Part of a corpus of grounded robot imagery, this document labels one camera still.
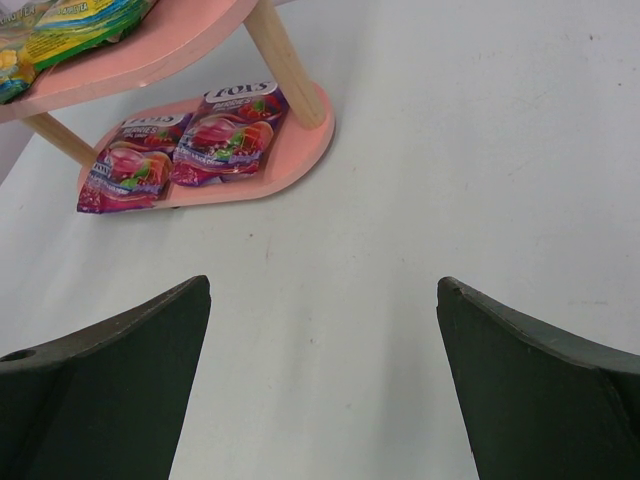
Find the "green Fox's candy bag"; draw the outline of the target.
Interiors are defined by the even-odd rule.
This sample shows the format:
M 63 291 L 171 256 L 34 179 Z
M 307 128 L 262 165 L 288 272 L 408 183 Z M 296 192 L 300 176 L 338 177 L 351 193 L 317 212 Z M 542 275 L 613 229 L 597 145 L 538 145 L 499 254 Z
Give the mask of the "green Fox's candy bag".
M 54 1 L 27 1 L 1 16 L 1 103 L 27 90 L 37 76 L 26 53 L 26 42 Z

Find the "purple Fox's bag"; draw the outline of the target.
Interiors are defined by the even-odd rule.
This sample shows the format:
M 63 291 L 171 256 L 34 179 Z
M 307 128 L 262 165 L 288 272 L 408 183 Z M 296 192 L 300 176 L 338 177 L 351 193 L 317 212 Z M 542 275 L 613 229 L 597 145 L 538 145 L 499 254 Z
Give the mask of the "purple Fox's bag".
M 100 151 L 81 189 L 76 210 L 106 214 L 152 208 L 173 169 L 173 153 L 190 113 L 124 121 Z
M 207 92 L 174 150 L 170 182 L 203 187 L 253 176 L 288 109 L 273 80 Z

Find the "yellow-green Fox's candy bag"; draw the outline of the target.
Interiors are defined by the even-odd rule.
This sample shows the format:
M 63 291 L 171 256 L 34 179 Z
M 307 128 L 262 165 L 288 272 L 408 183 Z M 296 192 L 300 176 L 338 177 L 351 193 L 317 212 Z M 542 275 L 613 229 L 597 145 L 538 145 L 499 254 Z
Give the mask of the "yellow-green Fox's candy bag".
M 156 5 L 146 0 L 56 1 L 24 45 L 37 71 L 128 36 Z

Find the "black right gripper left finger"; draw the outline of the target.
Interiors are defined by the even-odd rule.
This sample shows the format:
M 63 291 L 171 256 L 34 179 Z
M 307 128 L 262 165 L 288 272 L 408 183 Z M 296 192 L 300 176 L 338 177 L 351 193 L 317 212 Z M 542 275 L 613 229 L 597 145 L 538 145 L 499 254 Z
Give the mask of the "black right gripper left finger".
M 1 358 L 4 479 L 166 479 L 211 309 L 195 276 Z

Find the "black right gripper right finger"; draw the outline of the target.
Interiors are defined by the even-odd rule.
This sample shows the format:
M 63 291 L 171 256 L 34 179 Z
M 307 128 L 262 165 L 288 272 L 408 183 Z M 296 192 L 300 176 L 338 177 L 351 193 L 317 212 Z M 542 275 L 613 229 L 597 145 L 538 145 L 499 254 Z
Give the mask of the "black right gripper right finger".
M 636 479 L 639 358 L 453 277 L 437 319 L 482 479 Z

